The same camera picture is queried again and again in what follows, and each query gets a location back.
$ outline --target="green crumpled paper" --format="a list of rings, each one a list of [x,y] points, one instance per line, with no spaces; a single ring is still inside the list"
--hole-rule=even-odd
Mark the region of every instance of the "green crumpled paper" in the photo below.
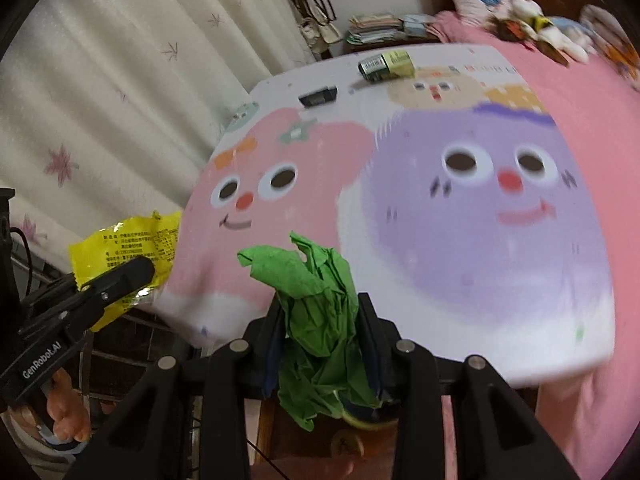
[[[356,339],[358,297],[347,261],[334,249],[290,233],[297,251],[255,246],[238,253],[251,277],[276,290],[287,338],[280,361],[280,405],[311,431],[318,413],[340,418],[338,395],[359,406],[380,405],[369,388]]]

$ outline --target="black wire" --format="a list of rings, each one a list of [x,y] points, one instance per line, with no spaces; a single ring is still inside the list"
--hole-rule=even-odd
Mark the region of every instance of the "black wire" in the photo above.
[[[289,477],[287,475],[285,475],[281,471],[281,469],[278,466],[276,466],[271,460],[269,460],[267,458],[267,456],[263,452],[261,452],[253,442],[251,442],[249,439],[247,439],[246,442],[247,442],[247,444],[249,444],[249,446],[253,447],[256,450],[256,452],[258,452],[260,454],[260,456],[269,463],[269,465],[271,467],[273,467],[278,473],[280,473],[280,476],[282,476],[285,480],[289,480]]]
[[[31,259],[31,251],[29,249],[29,241],[27,240],[26,235],[22,232],[22,229],[17,227],[12,227],[10,229],[12,233],[16,233],[22,238],[22,243],[24,245],[24,252],[27,253],[27,264],[29,266],[29,279],[27,280],[27,291],[24,293],[25,296],[28,296],[31,292],[31,282],[33,281],[33,260]]]

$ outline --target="pink bed sheet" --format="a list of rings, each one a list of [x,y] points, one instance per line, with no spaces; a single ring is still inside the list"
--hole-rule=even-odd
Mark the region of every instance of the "pink bed sheet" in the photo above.
[[[567,69],[505,43],[453,13],[434,24],[445,42],[498,49],[534,89],[580,165],[607,241],[616,298],[612,360],[541,388],[538,418],[582,480],[600,480],[640,421],[640,93],[597,56]]]

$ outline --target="curtain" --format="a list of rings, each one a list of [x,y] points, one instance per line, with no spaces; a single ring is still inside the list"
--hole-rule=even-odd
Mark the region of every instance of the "curtain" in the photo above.
[[[183,207],[260,80],[313,61],[287,0],[40,0],[0,62],[0,186],[32,250]]]

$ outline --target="cartoon tablecloth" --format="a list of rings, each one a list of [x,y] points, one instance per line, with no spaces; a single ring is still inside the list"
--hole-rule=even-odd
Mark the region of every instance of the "cartoon tablecloth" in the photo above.
[[[408,51],[413,79],[370,85],[354,54],[252,91],[194,188],[154,309],[197,345],[240,336],[273,291],[236,253],[293,250],[293,230],[337,248],[378,315],[436,355],[485,355],[513,383],[603,360],[607,251],[544,104],[492,47]],[[334,103],[300,105],[324,86]]]

